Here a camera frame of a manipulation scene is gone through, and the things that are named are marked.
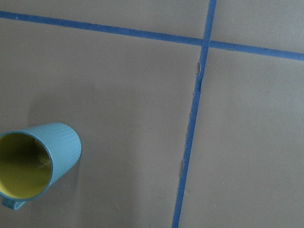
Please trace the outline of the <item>blue ribbed cup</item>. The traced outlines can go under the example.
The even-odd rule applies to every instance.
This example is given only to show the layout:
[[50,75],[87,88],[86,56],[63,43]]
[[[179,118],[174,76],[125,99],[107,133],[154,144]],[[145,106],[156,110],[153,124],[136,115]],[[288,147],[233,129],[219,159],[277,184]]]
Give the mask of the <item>blue ribbed cup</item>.
[[1,133],[2,204],[18,210],[40,197],[77,163],[80,155],[79,136],[63,123]]

